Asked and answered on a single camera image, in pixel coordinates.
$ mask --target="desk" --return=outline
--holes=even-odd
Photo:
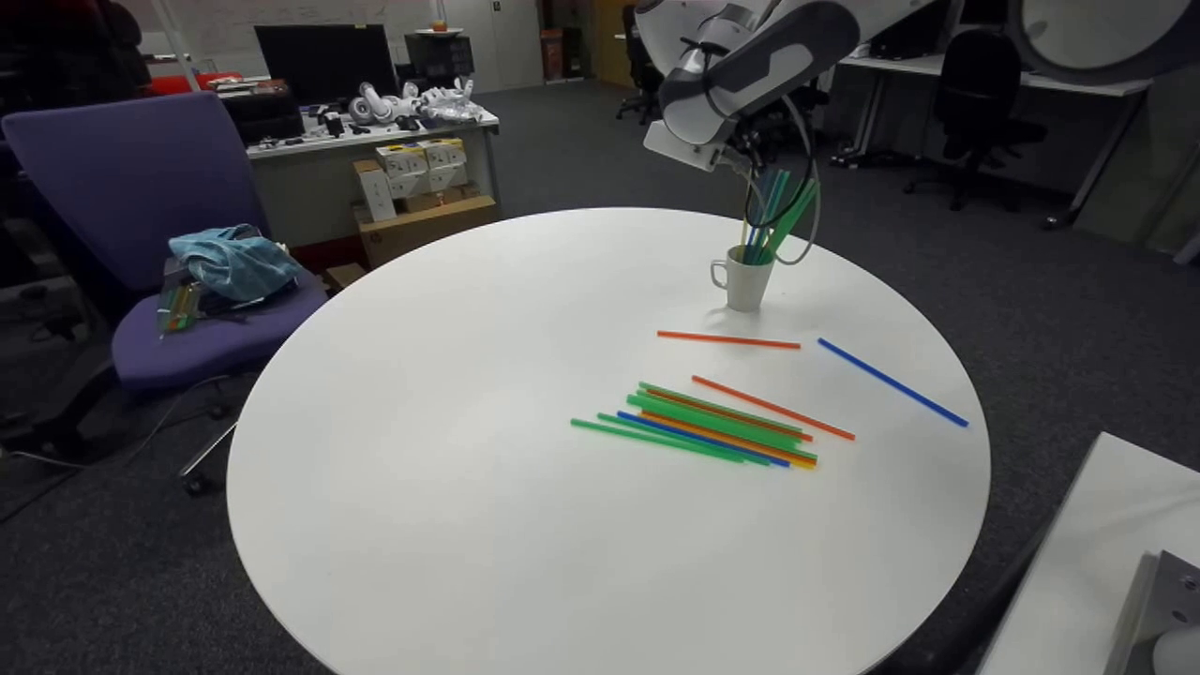
[[[884,100],[884,91],[889,91],[889,76],[937,80],[940,76],[940,54],[914,55],[914,59],[847,55],[839,69],[875,71],[869,100],[858,111],[854,144],[843,153],[843,165],[858,168],[863,158],[869,153],[869,139],[875,139],[875,125],[877,125],[877,111],[883,111],[883,100]],[[1134,126],[1134,121],[1137,121],[1137,111],[1144,105],[1144,93],[1153,91],[1153,80],[1082,86],[1082,83],[1060,83],[1060,80],[1047,80],[1047,76],[1023,71],[1022,83],[1027,91],[1059,91],[1059,93],[1078,93],[1078,99],[1124,100],[1124,111],[1120,111],[1119,126],[1110,133],[1110,139],[1090,158],[1090,168],[1088,168],[1083,183],[1078,186],[1073,203],[1060,213],[1047,216],[1047,225],[1064,230],[1064,225],[1073,225],[1082,216],[1082,211],[1083,211],[1088,194],[1097,190],[1102,168],[1119,153],[1124,133]]]
[[[1100,434],[983,675],[1100,675],[1142,554],[1200,563],[1200,471]]]
[[[903,296],[823,246],[778,271],[760,316],[725,313],[708,260],[734,240],[730,216],[563,211],[439,240],[333,296],[265,365],[229,453],[233,540],[283,625],[347,675],[839,675],[889,655],[980,540],[975,388]],[[818,440],[823,468],[785,471],[568,425],[642,379],[689,389],[693,373],[858,444]]]
[[[323,125],[304,118],[302,144],[255,144],[247,145],[255,186],[269,221],[269,233],[290,246],[320,246],[329,240],[357,240],[352,208],[365,203],[352,160],[374,158],[383,144],[418,144],[439,135],[460,135],[472,183],[484,194],[495,190],[495,160],[492,135],[499,133],[499,118],[484,110],[482,125],[403,133],[403,126],[373,126],[367,135],[329,135]]]

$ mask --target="floor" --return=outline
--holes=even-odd
[[[613,91],[549,86],[488,105],[503,121],[508,213],[607,203],[738,213],[730,178],[647,153],[639,126],[613,121]],[[1023,213],[975,203],[950,213],[947,199],[909,199],[913,178],[825,168],[823,244],[952,343],[990,416],[994,491],[975,558],[898,670],[927,670],[980,610],[1050,526],[1100,433],[1200,468],[1200,275],[1083,233],[1038,233],[1050,211],[1038,199]],[[73,350],[4,328],[0,365],[4,401],[22,401]],[[208,401],[208,389],[110,398],[94,416],[110,459],[59,484],[0,459],[0,670],[327,670],[247,586],[223,499],[187,499],[175,481],[223,426]]]

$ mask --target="cable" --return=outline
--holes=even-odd
[[[797,133],[799,133],[802,153],[810,158],[810,160],[808,160],[808,183],[818,180],[818,203],[814,203],[810,235],[808,235],[808,244],[802,244],[802,250],[799,250],[797,260],[782,260],[785,268],[799,268],[799,261],[814,250],[814,240],[818,240],[818,233],[823,233],[823,203],[825,203],[825,199],[823,199],[823,168],[818,168],[818,160],[814,160],[810,126],[802,125],[802,118],[799,118],[799,110],[793,105],[793,99],[785,99],[785,105],[788,105],[788,118],[793,118],[793,125],[797,125]]]

